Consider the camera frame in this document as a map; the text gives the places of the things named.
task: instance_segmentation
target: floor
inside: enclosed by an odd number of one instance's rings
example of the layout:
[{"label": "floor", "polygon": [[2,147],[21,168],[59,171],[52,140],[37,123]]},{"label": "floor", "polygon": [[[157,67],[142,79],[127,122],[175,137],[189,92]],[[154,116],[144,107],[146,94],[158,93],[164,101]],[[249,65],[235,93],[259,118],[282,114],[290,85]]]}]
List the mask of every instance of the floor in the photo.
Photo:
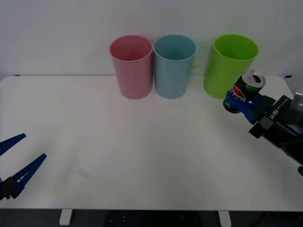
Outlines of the floor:
[{"label": "floor", "polygon": [[[59,227],[60,214],[60,210],[0,210],[0,226]],[[112,216],[113,212],[106,210],[75,210],[70,227],[105,227],[106,219]],[[220,227],[217,212],[203,211],[199,216],[202,220],[199,226]],[[303,227],[300,213],[233,211],[230,216],[232,227]]]}]

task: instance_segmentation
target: pepsi can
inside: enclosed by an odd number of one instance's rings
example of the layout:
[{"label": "pepsi can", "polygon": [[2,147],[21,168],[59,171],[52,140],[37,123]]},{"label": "pepsi can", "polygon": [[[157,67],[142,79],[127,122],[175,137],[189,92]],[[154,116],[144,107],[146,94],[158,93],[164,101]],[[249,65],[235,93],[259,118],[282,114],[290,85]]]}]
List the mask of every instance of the pepsi can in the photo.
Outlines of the pepsi can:
[{"label": "pepsi can", "polygon": [[[266,84],[265,77],[258,76],[257,71],[249,70],[243,73],[232,86],[230,92],[233,98],[241,102],[249,102]],[[234,114],[240,113],[239,110],[233,108],[226,99],[223,101],[224,108]]]}]

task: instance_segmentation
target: white table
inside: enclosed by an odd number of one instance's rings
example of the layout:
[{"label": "white table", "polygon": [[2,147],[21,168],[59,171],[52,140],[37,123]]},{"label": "white table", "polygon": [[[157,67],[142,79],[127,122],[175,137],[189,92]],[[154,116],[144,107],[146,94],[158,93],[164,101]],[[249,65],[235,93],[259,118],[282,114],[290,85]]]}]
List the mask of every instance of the white table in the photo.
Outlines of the white table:
[{"label": "white table", "polygon": [[[262,94],[293,97],[266,79]],[[128,100],[112,76],[8,77],[0,126],[1,140],[27,135],[0,158],[2,179],[47,155],[0,208],[303,211],[298,164],[250,135],[201,76],[175,100]]]}]

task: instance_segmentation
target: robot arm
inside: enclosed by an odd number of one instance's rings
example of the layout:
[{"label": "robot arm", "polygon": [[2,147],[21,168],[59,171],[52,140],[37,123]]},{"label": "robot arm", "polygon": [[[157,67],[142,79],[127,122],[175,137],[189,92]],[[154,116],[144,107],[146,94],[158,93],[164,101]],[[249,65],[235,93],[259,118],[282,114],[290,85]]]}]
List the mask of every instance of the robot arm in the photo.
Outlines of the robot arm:
[{"label": "robot arm", "polygon": [[[296,93],[293,100],[282,96],[278,101],[258,93],[250,102],[244,103],[234,99],[228,92],[226,100],[254,124],[250,134],[256,138],[263,136],[303,165],[302,93]],[[298,171],[303,175],[303,166]]]}]

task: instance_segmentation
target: cup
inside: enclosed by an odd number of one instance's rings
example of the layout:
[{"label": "cup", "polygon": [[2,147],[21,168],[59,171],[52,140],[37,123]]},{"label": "cup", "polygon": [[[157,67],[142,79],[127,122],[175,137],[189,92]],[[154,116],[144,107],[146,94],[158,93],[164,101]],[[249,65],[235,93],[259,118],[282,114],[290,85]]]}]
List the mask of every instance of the cup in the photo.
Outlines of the cup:
[{"label": "cup", "polygon": [[225,98],[243,71],[258,54],[258,46],[242,35],[222,35],[213,45],[206,76],[205,91],[216,98]]},{"label": "cup", "polygon": [[167,35],[159,38],[153,49],[157,93],[169,99],[183,96],[189,82],[196,44],[182,35]]},{"label": "cup", "polygon": [[152,43],[139,35],[112,42],[112,56],[120,92],[129,99],[147,96],[152,89]]}]

